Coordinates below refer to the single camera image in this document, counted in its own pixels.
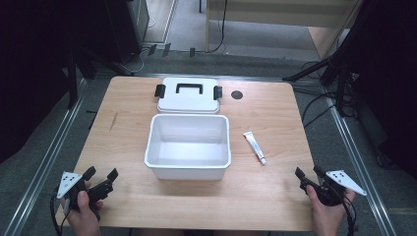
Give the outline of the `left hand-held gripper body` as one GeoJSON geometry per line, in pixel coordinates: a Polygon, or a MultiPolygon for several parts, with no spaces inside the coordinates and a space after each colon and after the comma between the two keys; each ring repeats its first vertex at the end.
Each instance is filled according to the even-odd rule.
{"type": "Polygon", "coordinates": [[[92,210],[98,210],[97,202],[104,200],[108,197],[108,194],[113,191],[113,183],[106,179],[98,185],[88,188],[83,178],[83,174],[63,172],[61,182],[57,191],[57,198],[64,200],[64,209],[78,209],[78,192],[86,191],[89,195],[89,207],[92,210]]]}

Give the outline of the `white plastic storage box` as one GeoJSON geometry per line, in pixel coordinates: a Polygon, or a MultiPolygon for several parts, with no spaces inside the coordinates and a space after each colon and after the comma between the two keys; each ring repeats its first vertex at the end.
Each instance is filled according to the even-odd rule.
{"type": "Polygon", "coordinates": [[[158,179],[221,180],[231,159],[229,121],[225,116],[152,117],[144,162],[158,179]]]}

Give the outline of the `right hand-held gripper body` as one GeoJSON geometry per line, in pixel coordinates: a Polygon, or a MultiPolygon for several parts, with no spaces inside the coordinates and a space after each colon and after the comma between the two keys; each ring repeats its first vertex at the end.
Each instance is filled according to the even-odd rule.
{"type": "Polygon", "coordinates": [[[363,190],[344,170],[326,171],[326,177],[321,179],[320,185],[306,178],[306,184],[300,182],[300,188],[307,191],[308,186],[312,186],[321,203],[328,207],[341,205],[345,189],[350,189],[356,194],[366,196],[367,192],[363,190]]]}

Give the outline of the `black cabinet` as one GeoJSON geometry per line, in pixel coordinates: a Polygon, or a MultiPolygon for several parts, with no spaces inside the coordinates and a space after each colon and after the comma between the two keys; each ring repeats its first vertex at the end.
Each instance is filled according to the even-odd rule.
{"type": "Polygon", "coordinates": [[[143,48],[148,26],[147,0],[104,0],[111,32],[115,39],[116,58],[128,63],[143,48]]]}

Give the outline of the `person's left hand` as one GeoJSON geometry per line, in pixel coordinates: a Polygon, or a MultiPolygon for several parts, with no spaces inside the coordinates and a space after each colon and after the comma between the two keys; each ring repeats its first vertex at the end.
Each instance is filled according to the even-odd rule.
{"type": "Polygon", "coordinates": [[[86,191],[79,191],[78,210],[70,211],[67,220],[73,230],[75,228],[98,228],[99,222],[93,211],[89,207],[89,195],[86,191]]]}

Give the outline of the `metal floor rail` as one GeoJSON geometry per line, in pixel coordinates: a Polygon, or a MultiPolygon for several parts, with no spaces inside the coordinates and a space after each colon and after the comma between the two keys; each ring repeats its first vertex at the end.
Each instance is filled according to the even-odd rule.
{"type": "Polygon", "coordinates": [[[42,157],[39,165],[36,167],[33,176],[30,178],[28,187],[23,192],[21,199],[14,211],[13,217],[8,222],[7,227],[4,231],[3,236],[17,236],[23,230],[29,215],[34,207],[38,196],[40,195],[41,189],[56,161],[61,146],[74,123],[74,120],[80,110],[82,102],[86,94],[88,82],[86,79],[81,79],[77,85],[77,92],[79,97],[76,99],[75,104],[72,108],[65,109],[64,117],[62,118],[57,131],[54,133],[53,139],[48,146],[47,151],[42,157]]]}
{"type": "Polygon", "coordinates": [[[353,168],[355,169],[358,180],[361,183],[362,188],[367,192],[366,199],[382,235],[397,236],[392,221],[387,213],[385,204],[374,184],[365,162],[363,161],[362,155],[356,146],[346,123],[346,119],[342,118],[335,108],[331,110],[331,115],[349,154],[349,158],[352,162],[353,168]]]}

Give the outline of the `light wooden desk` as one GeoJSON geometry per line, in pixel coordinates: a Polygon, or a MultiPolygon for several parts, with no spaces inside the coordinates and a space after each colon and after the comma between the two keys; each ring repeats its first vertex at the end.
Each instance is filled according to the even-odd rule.
{"type": "Polygon", "coordinates": [[[307,27],[321,59],[330,56],[351,28],[364,0],[207,0],[206,51],[211,20],[226,11],[226,21],[307,27]]]}

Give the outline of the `black metal stand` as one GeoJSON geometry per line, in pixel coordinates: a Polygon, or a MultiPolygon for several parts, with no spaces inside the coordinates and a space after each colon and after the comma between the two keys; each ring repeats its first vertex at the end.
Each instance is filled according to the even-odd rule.
{"type": "Polygon", "coordinates": [[[74,50],[70,49],[68,52],[68,78],[69,82],[69,104],[68,108],[72,109],[78,100],[78,82],[76,75],[76,62],[74,56],[74,50]]]}

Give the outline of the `black tripod stand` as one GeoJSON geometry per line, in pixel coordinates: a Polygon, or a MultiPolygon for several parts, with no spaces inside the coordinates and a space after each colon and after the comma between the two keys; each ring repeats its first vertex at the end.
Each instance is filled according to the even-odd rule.
{"type": "Polygon", "coordinates": [[[335,107],[339,115],[346,117],[347,114],[343,111],[344,104],[344,92],[345,85],[349,75],[348,72],[348,59],[349,52],[348,50],[354,42],[356,32],[354,29],[351,29],[346,35],[341,45],[326,59],[308,67],[307,69],[302,70],[301,72],[294,74],[289,77],[283,78],[286,82],[296,82],[302,78],[307,77],[313,72],[317,72],[322,68],[326,68],[324,73],[320,78],[321,85],[324,87],[330,86],[335,80],[337,82],[337,90],[335,96],[335,107]]]}

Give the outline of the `person's right hand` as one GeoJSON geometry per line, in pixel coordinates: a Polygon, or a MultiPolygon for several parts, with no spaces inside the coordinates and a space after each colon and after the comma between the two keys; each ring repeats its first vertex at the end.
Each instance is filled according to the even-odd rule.
{"type": "Polygon", "coordinates": [[[307,187],[307,195],[312,204],[313,227],[315,228],[334,228],[338,229],[342,219],[346,214],[343,205],[325,206],[321,203],[315,189],[307,187]]]}

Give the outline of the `white ointment tube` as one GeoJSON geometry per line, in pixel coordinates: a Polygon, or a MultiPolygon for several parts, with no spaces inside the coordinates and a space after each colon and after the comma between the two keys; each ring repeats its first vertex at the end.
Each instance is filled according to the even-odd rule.
{"type": "Polygon", "coordinates": [[[256,154],[256,156],[259,159],[259,161],[261,162],[261,164],[266,165],[267,164],[266,157],[265,157],[260,145],[258,144],[254,134],[252,132],[246,132],[246,133],[243,134],[243,136],[246,139],[247,143],[252,148],[253,152],[256,154]]]}

